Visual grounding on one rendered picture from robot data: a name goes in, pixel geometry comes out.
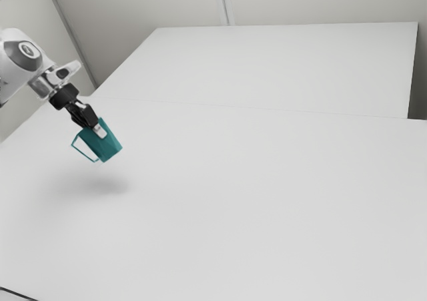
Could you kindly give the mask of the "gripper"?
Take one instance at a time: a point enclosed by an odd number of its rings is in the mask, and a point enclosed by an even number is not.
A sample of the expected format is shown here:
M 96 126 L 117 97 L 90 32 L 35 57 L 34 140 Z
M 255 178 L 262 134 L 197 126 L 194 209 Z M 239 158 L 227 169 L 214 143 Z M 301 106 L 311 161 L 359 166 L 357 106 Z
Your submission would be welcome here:
M 77 101 L 78 95 L 79 90 L 72 83 L 68 83 L 58 89 L 49 102 L 56 110 L 65 108 L 74 123 L 90 128 L 100 139 L 104 139 L 107 132 L 100 126 L 98 116 L 89 104 Z

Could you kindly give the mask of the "teal faceted mug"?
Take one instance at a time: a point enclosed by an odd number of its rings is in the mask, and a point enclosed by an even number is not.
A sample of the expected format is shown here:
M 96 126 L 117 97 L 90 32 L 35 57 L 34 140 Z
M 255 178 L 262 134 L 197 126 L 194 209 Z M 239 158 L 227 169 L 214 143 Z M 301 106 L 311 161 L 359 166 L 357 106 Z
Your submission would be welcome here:
M 110 160 L 114 155 L 118 154 L 123 146 L 117 140 L 116 136 L 110 130 L 102 117 L 98 118 L 98 129 L 93 130 L 90 127 L 84 127 L 71 142 L 71 147 L 78 151 L 82 156 L 89 161 L 96 163 L 101 161 L 103 163 Z M 80 139 L 95 155 L 95 159 L 89 157 L 75 144 Z

